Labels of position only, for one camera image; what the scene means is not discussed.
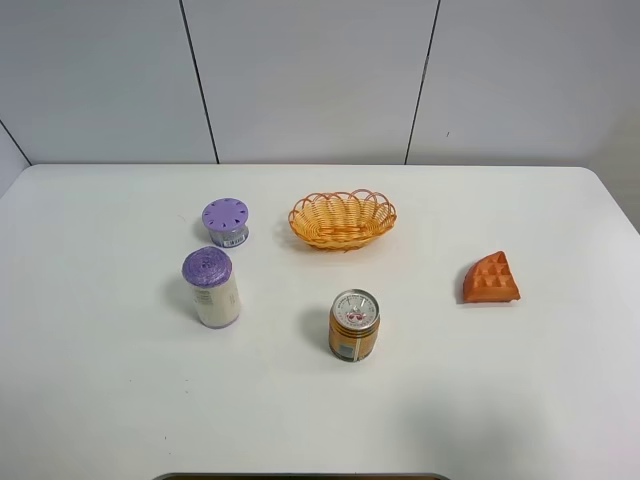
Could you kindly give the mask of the purple garbage bag roll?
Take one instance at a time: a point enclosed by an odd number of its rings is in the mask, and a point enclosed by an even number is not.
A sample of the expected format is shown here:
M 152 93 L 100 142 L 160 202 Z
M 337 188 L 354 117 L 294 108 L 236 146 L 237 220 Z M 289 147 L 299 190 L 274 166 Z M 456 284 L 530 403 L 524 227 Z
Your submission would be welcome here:
M 230 257 L 213 246 L 190 253 L 181 269 L 189 284 L 200 322 L 220 329 L 239 318 L 241 303 Z

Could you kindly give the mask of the orange wicker basket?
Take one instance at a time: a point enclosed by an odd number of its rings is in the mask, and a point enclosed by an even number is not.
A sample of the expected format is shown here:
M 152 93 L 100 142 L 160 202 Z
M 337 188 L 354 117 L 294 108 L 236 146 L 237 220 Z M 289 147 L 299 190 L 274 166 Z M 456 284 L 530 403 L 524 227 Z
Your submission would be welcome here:
M 396 220 L 391 201 L 367 189 L 311 193 L 288 214 L 289 226 L 299 239 L 313 248 L 333 251 L 365 247 L 390 231 Z

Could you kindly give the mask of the purple lidded air freshener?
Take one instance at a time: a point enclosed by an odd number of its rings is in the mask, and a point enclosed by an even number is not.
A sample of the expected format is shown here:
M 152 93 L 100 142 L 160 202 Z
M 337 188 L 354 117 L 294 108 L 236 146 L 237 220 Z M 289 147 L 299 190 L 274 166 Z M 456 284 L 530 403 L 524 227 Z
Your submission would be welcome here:
M 219 198 L 206 205 L 201 220 L 211 241 L 221 248 L 234 248 L 249 237 L 247 205 L 235 198 Z

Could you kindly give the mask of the orange waffle slice toy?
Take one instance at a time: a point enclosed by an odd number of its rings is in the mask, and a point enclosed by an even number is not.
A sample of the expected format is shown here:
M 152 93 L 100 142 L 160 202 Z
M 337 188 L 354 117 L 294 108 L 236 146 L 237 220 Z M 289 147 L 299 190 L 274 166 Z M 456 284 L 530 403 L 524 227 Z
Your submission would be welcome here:
M 478 260 L 464 277 L 464 303 L 509 303 L 520 299 L 519 288 L 503 251 Z

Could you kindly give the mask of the orange drink can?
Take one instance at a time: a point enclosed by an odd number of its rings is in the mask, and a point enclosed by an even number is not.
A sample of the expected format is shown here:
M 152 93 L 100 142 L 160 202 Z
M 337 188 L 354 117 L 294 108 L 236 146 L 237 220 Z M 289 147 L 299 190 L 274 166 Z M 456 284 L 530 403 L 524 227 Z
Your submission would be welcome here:
M 380 309 L 369 292 L 341 292 L 329 311 L 329 347 L 336 357 L 358 362 L 374 350 L 380 327 Z

